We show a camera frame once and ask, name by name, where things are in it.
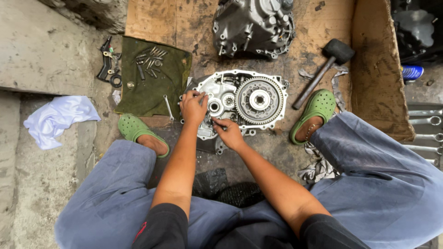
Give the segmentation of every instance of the green crocs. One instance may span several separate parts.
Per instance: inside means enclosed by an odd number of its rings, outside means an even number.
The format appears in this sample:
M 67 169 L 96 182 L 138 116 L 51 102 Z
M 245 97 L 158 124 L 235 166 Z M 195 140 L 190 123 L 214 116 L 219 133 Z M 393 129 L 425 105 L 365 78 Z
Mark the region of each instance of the green crocs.
M 125 113 L 123 114 L 119 121 L 118 121 L 118 129 L 120 130 L 120 133 L 124 136 L 126 140 L 135 142 L 137 141 L 137 138 L 141 135 L 151 135 L 167 146 L 167 152 L 164 155 L 157 156 L 157 158 L 164 158 L 169 154 L 169 145 L 167 142 L 159 137 L 157 134 L 155 134 L 152 130 L 149 129 L 149 127 L 137 116 Z
M 323 124 L 325 124 L 327 121 L 329 121 L 330 117 L 334 113 L 334 110 L 334 95 L 326 89 L 315 91 L 309 98 L 301 118 L 292 127 L 291 132 L 289 132 L 291 141 L 298 145 L 307 143 L 307 141 L 300 142 L 295 139 L 295 133 L 297 133 L 303 123 L 314 116 L 320 116 L 323 119 Z

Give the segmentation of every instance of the rubber mallet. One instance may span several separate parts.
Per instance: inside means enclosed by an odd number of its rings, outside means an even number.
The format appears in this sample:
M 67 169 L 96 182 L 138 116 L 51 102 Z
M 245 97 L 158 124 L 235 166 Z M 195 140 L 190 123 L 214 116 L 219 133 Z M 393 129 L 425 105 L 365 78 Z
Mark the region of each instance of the rubber mallet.
M 323 54 L 326 57 L 329 57 L 328 61 L 323 64 L 320 71 L 316 74 L 316 76 L 308 83 L 303 92 L 299 95 L 298 99 L 292 105 L 292 107 L 296 110 L 300 109 L 303 103 L 306 101 L 307 97 L 311 94 L 320 80 L 323 78 L 323 75 L 331 68 L 332 64 L 335 62 L 339 65 L 344 64 L 354 56 L 355 51 L 352 48 L 337 39 L 332 39 L 326 44 L 323 48 Z

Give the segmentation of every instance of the hand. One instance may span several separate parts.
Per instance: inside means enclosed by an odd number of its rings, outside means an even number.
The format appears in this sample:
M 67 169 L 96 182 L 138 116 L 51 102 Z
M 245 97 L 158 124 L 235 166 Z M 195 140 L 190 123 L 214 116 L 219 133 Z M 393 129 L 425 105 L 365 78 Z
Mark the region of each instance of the hand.
M 237 152 L 238 149 L 246 145 L 237 123 L 232 122 L 227 118 L 217 119 L 215 117 L 212 117 L 212 121 L 214 121 L 214 130 L 218 133 L 226 146 Z
M 208 96 L 205 96 L 205 92 L 199 93 L 190 90 L 183 94 L 182 101 L 180 101 L 180 110 L 182 111 L 185 124 L 199 126 L 203 119 L 205 119 L 207 109 Z

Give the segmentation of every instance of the black rubber seal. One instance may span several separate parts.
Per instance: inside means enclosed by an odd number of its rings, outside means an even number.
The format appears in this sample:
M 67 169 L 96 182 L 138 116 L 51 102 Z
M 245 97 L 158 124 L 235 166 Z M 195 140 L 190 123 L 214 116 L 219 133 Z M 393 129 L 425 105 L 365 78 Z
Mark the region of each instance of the black rubber seal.
M 118 84 L 114 83 L 115 79 L 120 79 L 120 82 Z M 111 78 L 109 79 L 109 82 L 111 83 L 111 85 L 115 88 L 119 88 L 121 87 L 121 85 L 123 84 L 123 82 L 121 81 L 121 75 L 119 74 L 114 74 L 113 76 L 111 76 Z

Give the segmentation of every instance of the green towel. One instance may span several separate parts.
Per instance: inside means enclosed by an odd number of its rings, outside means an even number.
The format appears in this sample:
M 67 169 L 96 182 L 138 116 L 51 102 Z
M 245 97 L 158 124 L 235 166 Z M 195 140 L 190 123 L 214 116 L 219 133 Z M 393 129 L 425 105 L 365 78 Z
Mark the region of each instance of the green towel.
M 154 71 L 157 79 L 151 78 L 144 71 L 145 80 L 142 81 L 137 69 L 135 57 L 143 50 L 157 46 L 167 54 L 163 56 L 163 65 Z M 124 36 L 121 59 L 122 98 L 114 109 L 116 113 L 132 113 L 139 117 L 151 117 L 154 114 L 169 116 L 163 95 L 167 95 L 172 115 L 178 119 L 180 107 L 177 105 L 179 96 L 186 89 L 186 84 L 192 64 L 192 54 L 167 44 L 149 42 L 142 39 Z M 142 65 L 145 70 L 148 64 Z M 127 83 L 133 82 L 134 87 L 128 88 Z

